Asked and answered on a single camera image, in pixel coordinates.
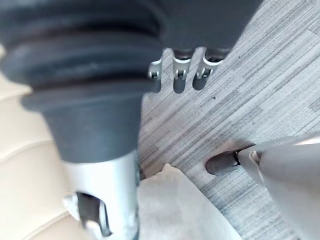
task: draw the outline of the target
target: striped carpet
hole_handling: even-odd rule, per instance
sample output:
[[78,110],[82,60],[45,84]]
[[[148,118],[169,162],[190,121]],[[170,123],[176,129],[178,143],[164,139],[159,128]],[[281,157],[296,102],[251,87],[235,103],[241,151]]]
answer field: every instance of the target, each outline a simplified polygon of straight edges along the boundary
[[225,150],[320,131],[320,2],[265,0],[206,88],[173,92],[172,52],[162,90],[144,98],[140,132],[145,175],[180,168],[244,240],[296,240],[263,187],[243,169],[221,177],[204,162]]

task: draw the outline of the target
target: metal leg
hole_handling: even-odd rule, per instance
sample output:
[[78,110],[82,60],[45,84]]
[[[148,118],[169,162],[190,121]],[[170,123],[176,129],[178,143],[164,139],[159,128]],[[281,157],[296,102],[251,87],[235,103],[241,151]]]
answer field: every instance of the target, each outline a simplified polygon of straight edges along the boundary
[[[320,239],[319,133],[283,138],[229,153],[257,183],[267,188],[301,239]],[[232,162],[223,157],[226,163]],[[214,162],[218,164],[222,159],[213,157],[209,161],[206,166],[213,168]]]

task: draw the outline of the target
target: beige leather seat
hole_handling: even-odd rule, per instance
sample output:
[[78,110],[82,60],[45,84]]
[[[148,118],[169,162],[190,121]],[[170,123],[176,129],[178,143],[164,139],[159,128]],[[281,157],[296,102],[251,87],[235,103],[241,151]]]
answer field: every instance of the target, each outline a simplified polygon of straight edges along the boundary
[[52,136],[20,104],[29,91],[0,75],[0,240],[87,240],[63,206],[69,186]]

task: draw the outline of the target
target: gray carpet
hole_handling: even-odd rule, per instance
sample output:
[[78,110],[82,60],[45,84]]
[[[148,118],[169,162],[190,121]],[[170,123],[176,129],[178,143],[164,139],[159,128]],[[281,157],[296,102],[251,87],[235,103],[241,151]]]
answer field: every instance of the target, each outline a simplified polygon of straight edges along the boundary
[[146,176],[180,168],[244,240],[295,240],[267,191],[242,170],[222,177],[204,162],[225,150],[320,131],[320,2],[266,0],[223,65],[200,92],[192,78],[173,92],[172,52],[162,90],[144,98],[140,133]]

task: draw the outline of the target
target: black rubber foot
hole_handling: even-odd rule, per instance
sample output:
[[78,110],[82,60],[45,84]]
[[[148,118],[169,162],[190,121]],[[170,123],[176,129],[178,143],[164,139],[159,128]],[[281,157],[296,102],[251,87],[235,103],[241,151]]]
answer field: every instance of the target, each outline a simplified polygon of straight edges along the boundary
[[240,167],[238,161],[238,151],[225,151],[211,157],[206,163],[205,168],[208,173],[220,176]]

